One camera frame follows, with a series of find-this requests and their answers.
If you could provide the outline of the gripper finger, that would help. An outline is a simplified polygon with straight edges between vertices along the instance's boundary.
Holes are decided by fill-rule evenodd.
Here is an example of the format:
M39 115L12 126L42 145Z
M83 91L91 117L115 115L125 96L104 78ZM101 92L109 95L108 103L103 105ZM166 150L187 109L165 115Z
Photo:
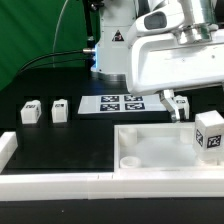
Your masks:
M174 91L173 90L162 90L159 93L160 102L170 113L171 120L173 122L180 121L179 108L174 101Z

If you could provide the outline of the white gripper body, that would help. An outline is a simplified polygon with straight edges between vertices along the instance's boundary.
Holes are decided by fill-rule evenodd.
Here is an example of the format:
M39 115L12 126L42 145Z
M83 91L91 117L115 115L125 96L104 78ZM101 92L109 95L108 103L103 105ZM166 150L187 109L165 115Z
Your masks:
M201 24L204 40L183 35L180 9L158 9L139 17L127 34L126 83L134 95L191 89L224 81L224 29Z

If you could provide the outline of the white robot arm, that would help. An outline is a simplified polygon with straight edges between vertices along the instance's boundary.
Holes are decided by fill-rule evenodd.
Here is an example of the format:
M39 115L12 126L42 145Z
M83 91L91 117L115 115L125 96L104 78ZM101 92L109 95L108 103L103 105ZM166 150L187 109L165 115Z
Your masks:
M133 95L159 94L175 120L176 91L224 84L217 0L98 0L95 77L124 80Z

